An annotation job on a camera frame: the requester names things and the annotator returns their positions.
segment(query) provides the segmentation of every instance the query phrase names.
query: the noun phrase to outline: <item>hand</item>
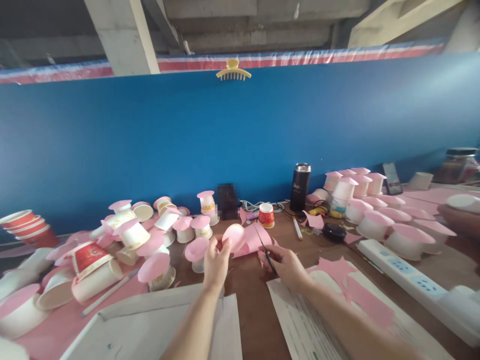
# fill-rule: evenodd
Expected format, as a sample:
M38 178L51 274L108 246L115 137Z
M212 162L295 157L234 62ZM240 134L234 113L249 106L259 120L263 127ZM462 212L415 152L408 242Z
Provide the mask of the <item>hand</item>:
M303 294L314 284L314 281L310 278L299 258L292 250L275 245L265 245L265 249L274 253L279 259L280 262L277 262L270 257L270 261L275 267L276 273L290 289ZM258 257L263 263L263 266L269 271L272 271L267 257L263 252L264 247L260 246L258 250L262 251L258 253Z
M223 244L221 251L217 248L219 240L214 236L205 251L203 288L207 291L220 293L229 269L230 239Z

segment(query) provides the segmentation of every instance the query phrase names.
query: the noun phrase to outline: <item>phone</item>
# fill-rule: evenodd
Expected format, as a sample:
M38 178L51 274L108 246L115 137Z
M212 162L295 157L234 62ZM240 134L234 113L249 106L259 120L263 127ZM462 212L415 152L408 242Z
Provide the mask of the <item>phone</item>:
M402 183L400 183L399 176L397 174L397 168L394 162L383 163L383 172L386 176L386 191L388 195L399 195L404 192Z

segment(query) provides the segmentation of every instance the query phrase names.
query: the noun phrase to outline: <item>pink paper lid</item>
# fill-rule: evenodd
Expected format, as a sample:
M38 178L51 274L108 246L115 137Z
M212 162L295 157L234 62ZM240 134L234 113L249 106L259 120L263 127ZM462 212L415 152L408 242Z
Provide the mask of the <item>pink paper lid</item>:
M341 178L343 175L338 171L327 172L325 175L332 178Z
M124 232L126 232L128 229L131 229L135 224L138 224L139 222L140 222L140 219L138 217L136 217L132 220L128 220L127 222L124 222L122 225L117 227L113 231L113 235L123 234Z
M382 175L379 172L371 172L369 174L365 174L365 176L373 180L383 180L387 178L385 175Z
M365 175L370 172L370 169L366 167L352 167L350 170L354 171L357 175Z
M392 226L395 224L395 221L391 218L375 210L365 211L365 217L382 226Z
M373 180L365 175L352 175L351 179L355 180L357 183L371 183Z
M422 220L431 220L435 221L435 217L430 215L423 209L419 209L417 207L409 207L409 206L402 206L401 210L408 215L413 216L414 218L422 219Z
M423 225L426 228L429 228L437 233L444 234L447 236L457 236L452 230L448 227L443 226L438 221L430 221L430 220L414 220L417 224Z
M138 256L145 257L145 256L150 255L154 251L160 249L160 247L165 242L165 238L164 238L163 234L164 233L162 233L160 231L154 232L150 236L150 239L136 250L136 254Z
M215 191L207 190L207 191L203 191L201 193L198 193L196 195L196 197L201 199L201 198L206 198L206 197L209 197L209 196L213 196L214 194L215 194Z
M378 209L378 212L388 216L390 219L394 221L401 221L401 222L409 222L412 221L412 217L408 215L406 212L393 209L391 207L382 207Z
M190 216L181 217L175 221L173 228L177 231L185 231L190 227L192 220L193 219Z
M235 253L244 244L244 228L240 224L232 224L230 225L226 231L223 233L221 238L221 243L223 244L227 239L230 239L230 253Z
M210 217L206 215L200 215L191 221L190 226L194 229L203 229L208 224L210 224Z
M394 224L393 230L406 238L425 244L435 244L435 239L416 227L405 224Z
M69 243L65 243L64 245L60 245L59 247L54 249L52 252L50 252L47 256L45 256L45 259L50 261L55 261L59 257L75 249L77 246L78 246L78 243L76 241L72 241Z
M370 204L370 205L373 205L373 206L378 206L378 207L386 207L387 206L387 204L384 201L380 200L377 197L366 196L362 200L364 202L366 202L367 204Z
M351 177L342 177L340 180L338 180L339 183L346 183L350 185L358 185L359 183L353 180Z
M340 174L342 174L342 176L352 176L352 175L355 175L356 172L353 171L353 170L350 170L350 169L345 169L345 170L340 170L338 171Z
M149 283L165 273L170 266L170 255L159 252L148 258L138 271L138 281Z
M378 198L387 204L397 204L397 205L405 205L406 202L402 198L398 196L391 196L391 195L378 195Z
M0 319L13 313L40 290L39 284L31 284L9 295L0 302Z
M355 209L363 210L363 211L368 211L368 210L373 210L374 207L370 205L369 203L362 201L360 199L350 199L348 201L348 204Z
M205 251L209 247L210 241L204 237L197 237L185 248L185 258L189 262L197 262L205 256Z
M120 201L114 202L112 205L110 205L108 207L108 209L110 209L110 210L121 209L121 208L129 205L131 202L132 202L132 200L120 200Z

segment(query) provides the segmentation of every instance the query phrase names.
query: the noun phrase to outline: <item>pencil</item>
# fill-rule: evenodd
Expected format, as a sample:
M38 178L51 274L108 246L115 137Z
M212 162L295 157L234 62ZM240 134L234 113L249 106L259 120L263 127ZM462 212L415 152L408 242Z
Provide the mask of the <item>pencil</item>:
M302 236L299 223L297 222L297 219L295 217L293 217L293 225L295 225L295 230L296 230L296 234L298 235L298 238L300 239L300 241L303 241L304 237Z

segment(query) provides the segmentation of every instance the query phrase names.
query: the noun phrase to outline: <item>yellow tool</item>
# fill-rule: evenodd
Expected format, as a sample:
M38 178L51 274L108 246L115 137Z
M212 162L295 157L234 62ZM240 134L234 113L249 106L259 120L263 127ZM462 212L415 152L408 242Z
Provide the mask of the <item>yellow tool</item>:
M228 59L226 61L226 69L216 73L216 77L222 80L243 80L245 77L249 79L252 77L252 74L248 71L245 71L239 68L240 61L237 59Z

